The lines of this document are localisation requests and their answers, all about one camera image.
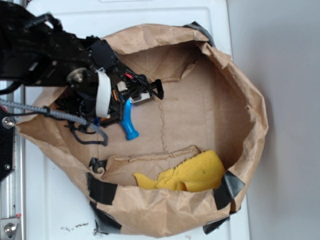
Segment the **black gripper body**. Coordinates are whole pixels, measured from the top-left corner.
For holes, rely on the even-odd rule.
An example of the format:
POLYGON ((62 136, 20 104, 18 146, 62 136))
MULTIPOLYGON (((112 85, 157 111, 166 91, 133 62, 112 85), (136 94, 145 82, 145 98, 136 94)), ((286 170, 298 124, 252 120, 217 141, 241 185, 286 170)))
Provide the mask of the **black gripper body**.
POLYGON ((125 65, 106 40, 76 36, 54 36, 52 58, 70 93, 56 100, 58 108, 89 121, 107 117, 111 101, 140 102, 163 99, 161 80, 150 82, 125 65))

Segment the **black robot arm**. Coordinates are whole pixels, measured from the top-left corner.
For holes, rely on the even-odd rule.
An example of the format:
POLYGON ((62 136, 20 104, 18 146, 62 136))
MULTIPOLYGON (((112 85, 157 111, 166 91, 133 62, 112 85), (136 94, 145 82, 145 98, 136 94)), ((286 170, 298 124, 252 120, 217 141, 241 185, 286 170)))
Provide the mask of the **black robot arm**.
POLYGON ((78 38, 50 13, 35 16, 7 1, 0 3, 0 77, 11 81, 3 94, 21 85, 68 87, 73 95, 58 105, 103 127, 129 120, 132 102, 164 97, 159 79, 136 74, 106 40, 78 38))

